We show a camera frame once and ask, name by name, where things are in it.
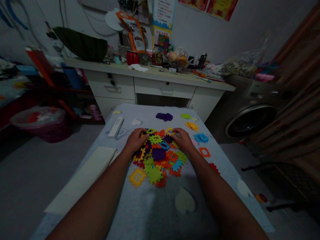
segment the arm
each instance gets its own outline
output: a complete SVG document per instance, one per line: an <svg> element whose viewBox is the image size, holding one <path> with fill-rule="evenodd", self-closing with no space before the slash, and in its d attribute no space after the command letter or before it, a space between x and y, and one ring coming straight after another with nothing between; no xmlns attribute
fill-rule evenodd
<svg viewBox="0 0 320 240"><path fill-rule="evenodd" d="M70 209L47 237L51 239L102 239L108 233L131 156L149 135L134 130L122 152Z"/></svg>
<svg viewBox="0 0 320 240"><path fill-rule="evenodd" d="M173 129L178 146L191 158L212 214L227 239L268 239L250 211L220 175L193 146L189 134L182 128Z"/></svg>

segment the red mug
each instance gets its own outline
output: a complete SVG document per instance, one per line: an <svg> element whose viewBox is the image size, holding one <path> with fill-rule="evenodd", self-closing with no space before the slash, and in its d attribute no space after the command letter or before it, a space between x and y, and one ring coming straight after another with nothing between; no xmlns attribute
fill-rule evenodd
<svg viewBox="0 0 320 240"><path fill-rule="evenodd" d="M140 58L139 58L139 53L133 52L133 51L127 51L127 64L139 64L140 63Z"/></svg>

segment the floor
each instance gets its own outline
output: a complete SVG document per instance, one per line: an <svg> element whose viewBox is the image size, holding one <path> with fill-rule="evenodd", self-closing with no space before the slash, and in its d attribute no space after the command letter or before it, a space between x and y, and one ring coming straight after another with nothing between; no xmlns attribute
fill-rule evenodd
<svg viewBox="0 0 320 240"><path fill-rule="evenodd" d="M0 146L0 239L30 238L44 216L43 210L68 182L102 128L102 125L75 126L75 133L60 143L50 144L27 136L25 141L19 137ZM252 192L273 199L254 171L240 171L258 163L245 146L222 144L221 148ZM266 211L266 215L276 230L269 234L270 239L320 236L319 226L303 211Z"/></svg>

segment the white desk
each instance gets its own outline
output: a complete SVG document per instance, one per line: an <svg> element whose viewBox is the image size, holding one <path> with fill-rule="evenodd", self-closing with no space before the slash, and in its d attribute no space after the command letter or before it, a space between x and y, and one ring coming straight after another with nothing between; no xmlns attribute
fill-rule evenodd
<svg viewBox="0 0 320 240"><path fill-rule="evenodd" d="M143 66L149 69L143 73L129 70L127 64L105 65L75 58L67 58L65 63L84 70L104 119L121 103L136 104L136 94L143 93L190 99L186 107L195 110L205 122L224 91L235 90L227 83L208 83L191 73L159 72L159 68L148 66Z"/></svg>

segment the person's left hand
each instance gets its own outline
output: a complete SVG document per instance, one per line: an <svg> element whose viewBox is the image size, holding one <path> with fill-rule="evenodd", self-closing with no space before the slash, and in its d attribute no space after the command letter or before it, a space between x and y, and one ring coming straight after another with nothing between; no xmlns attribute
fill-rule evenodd
<svg viewBox="0 0 320 240"><path fill-rule="evenodd" d="M127 143L123 148L123 151L129 152L131 155L134 154L148 139L149 134L144 135L140 138L141 132L147 131L145 128L135 129L128 137Z"/></svg>

